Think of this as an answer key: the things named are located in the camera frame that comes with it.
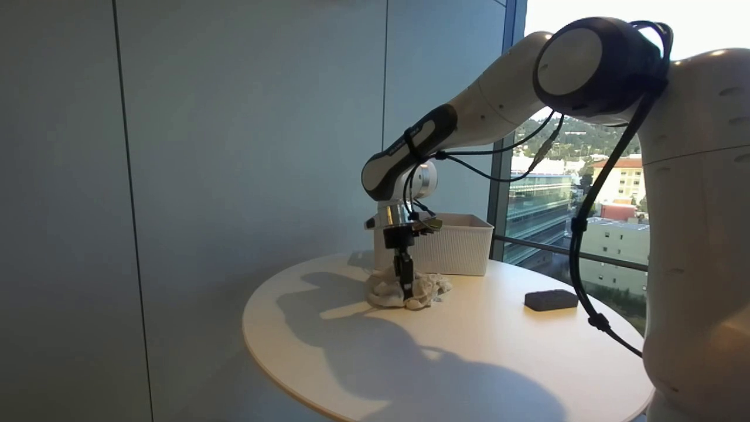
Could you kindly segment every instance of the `round white table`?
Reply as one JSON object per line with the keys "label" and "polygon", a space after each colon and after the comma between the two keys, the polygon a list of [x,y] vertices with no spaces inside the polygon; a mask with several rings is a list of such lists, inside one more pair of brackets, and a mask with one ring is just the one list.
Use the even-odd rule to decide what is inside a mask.
{"label": "round white table", "polygon": [[524,306],[530,290],[567,289],[555,280],[491,263],[486,277],[450,277],[444,302],[411,311],[370,308],[369,275],[369,253],[314,259],[268,280],[244,310],[255,364],[334,419],[623,422],[653,400],[643,362],[591,329],[582,306]]}

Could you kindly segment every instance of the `black rectangular object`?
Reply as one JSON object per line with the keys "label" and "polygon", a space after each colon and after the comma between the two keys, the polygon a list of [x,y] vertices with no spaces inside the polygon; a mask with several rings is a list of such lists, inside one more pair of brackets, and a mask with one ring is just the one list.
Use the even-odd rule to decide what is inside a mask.
{"label": "black rectangular object", "polygon": [[578,308],[579,298],[571,290],[554,289],[554,290],[532,290],[525,294],[524,301],[527,308],[536,311],[547,311],[547,310],[566,310],[566,308]]}

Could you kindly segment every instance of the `city view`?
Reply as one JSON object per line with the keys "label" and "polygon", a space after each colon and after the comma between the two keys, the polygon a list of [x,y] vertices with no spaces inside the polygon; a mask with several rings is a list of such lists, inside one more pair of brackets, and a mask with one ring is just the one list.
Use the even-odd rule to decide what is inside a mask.
{"label": "city view", "polygon": [[[540,125],[530,119],[516,138],[532,133]],[[511,173],[524,173],[530,167],[547,132],[551,130],[544,130],[538,136],[540,141],[516,147]],[[618,141],[619,130],[598,130],[579,119],[566,121],[548,160],[510,187],[503,261],[567,282],[571,219]],[[643,331],[650,216],[637,141],[619,160],[598,195],[582,253],[587,289]]]}

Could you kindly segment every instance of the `white box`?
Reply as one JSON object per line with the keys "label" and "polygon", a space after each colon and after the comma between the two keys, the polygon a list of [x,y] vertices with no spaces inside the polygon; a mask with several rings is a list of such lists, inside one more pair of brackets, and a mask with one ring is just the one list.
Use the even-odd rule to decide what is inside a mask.
{"label": "white box", "polygon": [[[417,272],[484,277],[491,261],[492,225],[472,213],[438,213],[444,227],[437,234],[416,236],[411,256]],[[395,250],[384,249],[380,229],[376,236],[376,267],[395,266]]]}

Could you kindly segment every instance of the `glass window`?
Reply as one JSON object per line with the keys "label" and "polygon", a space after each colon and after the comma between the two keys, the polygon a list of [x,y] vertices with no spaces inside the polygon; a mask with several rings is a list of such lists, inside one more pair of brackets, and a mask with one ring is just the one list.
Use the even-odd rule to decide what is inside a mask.
{"label": "glass window", "polygon": [[[680,2],[680,9],[676,9],[676,2],[655,0],[527,0],[525,34],[554,34],[582,16],[650,19],[676,30],[674,59],[686,59],[718,46],[749,44],[750,30],[744,30],[749,28],[744,16],[722,11],[734,9],[732,5],[730,0]],[[722,11],[722,19],[707,19],[707,9]],[[525,121],[516,138],[536,132],[547,114],[544,111]],[[532,144],[514,151],[514,157],[507,160],[511,173],[527,170],[554,127],[555,121]],[[566,119],[561,138],[538,172],[510,186],[505,233],[497,236],[496,259],[567,282],[571,219],[619,136],[619,127]],[[637,138],[598,195],[582,250],[582,280],[588,294],[611,302],[635,329],[646,329],[650,213]]]}

